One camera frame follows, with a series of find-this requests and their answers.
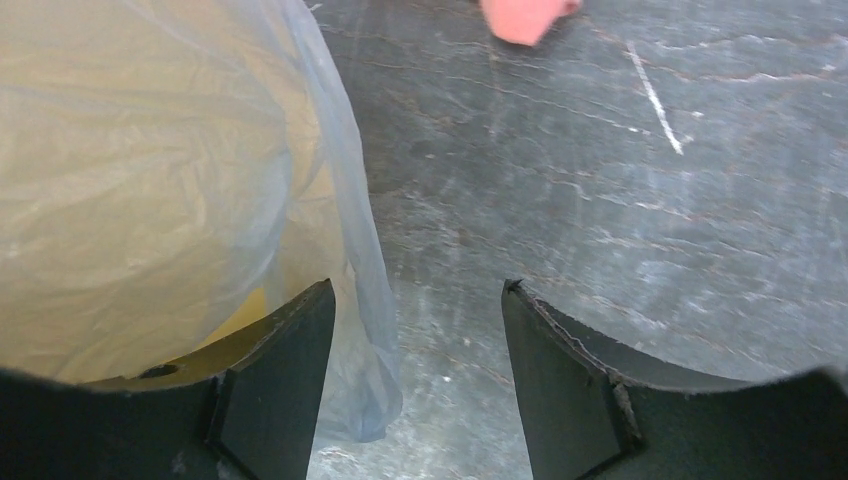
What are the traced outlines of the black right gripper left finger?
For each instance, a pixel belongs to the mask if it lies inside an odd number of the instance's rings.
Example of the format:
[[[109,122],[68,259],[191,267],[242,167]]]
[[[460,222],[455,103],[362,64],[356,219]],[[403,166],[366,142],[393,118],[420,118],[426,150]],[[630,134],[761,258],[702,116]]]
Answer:
[[[335,322],[318,282],[134,378],[1,373],[5,479],[303,479]]]

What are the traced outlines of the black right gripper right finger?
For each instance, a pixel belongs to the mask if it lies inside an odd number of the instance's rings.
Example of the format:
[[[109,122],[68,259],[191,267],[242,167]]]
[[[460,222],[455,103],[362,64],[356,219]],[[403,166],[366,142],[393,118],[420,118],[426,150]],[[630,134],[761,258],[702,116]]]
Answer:
[[[502,316],[537,479],[843,479],[847,369],[764,381],[642,353],[508,280]]]

